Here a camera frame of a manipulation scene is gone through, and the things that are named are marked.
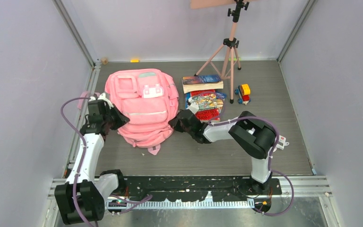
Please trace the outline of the pink student backpack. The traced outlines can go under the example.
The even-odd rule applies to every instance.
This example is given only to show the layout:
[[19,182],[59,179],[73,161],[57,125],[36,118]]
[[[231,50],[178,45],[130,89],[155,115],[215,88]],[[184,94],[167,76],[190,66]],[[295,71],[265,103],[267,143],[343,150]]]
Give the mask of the pink student backpack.
[[173,133],[168,122],[178,112],[179,93],[172,76],[158,69],[121,70],[108,77],[104,93],[130,119],[118,134],[131,146],[157,155]]

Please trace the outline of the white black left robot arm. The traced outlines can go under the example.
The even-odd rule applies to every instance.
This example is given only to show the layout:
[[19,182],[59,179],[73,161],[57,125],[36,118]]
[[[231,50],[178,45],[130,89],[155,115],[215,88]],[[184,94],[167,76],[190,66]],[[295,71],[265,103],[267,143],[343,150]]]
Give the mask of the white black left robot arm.
[[60,108],[64,121],[79,136],[80,145],[75,164],[65,183],[56,186],[54,197],[65,225],[85,223],[96,227],[104,217],[106,200],[111,194],[122,195],[127,187],[121,170],[104,171],[98,180],[95,171],[107,135],[128,123],[129,118],[110,101],[107,93],[79,100],[87,101],[88,110],[81,129],[67,119],[65,105]]

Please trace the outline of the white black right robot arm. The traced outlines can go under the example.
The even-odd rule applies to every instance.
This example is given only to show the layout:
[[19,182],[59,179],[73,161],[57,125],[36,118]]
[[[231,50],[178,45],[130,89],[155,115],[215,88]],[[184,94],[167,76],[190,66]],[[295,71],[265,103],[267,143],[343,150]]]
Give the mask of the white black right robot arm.
[[188,133],[199,144],[234,140],[251,157],[251,189],[257,194],[269,189],[271,159],[280,137],[270,121],[244,111],[231,120],[201,122],[190,109],[186,109],[179,111],[168,123],[175,131]]

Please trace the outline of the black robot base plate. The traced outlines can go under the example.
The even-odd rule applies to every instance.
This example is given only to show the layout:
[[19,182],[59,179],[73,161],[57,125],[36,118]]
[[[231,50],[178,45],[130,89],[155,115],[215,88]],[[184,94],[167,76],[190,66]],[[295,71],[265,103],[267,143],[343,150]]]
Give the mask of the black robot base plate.
[[194,202],[212,198],[214,202],[243,201],[281,195],[277,178],[255,183],[249,176],[125,176],[114,194],[140,201],[151,195],[151,201]]

